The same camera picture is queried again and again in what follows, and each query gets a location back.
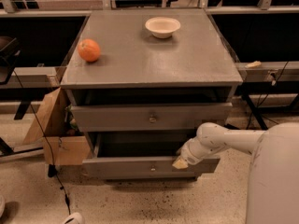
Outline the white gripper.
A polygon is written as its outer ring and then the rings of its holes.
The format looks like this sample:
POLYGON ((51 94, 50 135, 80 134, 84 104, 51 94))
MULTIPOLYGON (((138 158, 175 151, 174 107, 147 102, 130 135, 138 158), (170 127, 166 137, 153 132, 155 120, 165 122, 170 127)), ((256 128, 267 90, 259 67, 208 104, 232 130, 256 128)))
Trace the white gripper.
POLYGON ((207 148, 201 144, 198 138, 189 139, 180 149, 180 154, 173 162, 176 169, 186 169, 188 165, 196 165, 207 154, 207 148))

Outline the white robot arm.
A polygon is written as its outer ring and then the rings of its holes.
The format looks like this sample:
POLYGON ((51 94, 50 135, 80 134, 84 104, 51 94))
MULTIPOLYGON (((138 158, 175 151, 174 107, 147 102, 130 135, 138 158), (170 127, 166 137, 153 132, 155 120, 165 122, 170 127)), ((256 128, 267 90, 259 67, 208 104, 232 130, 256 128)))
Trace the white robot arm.
POLYGON ((227 148, 251 156, 246 224, 299 224, 299 123, 268 130, 230 130, 204 123, 178 152, 186 169, 227 148))

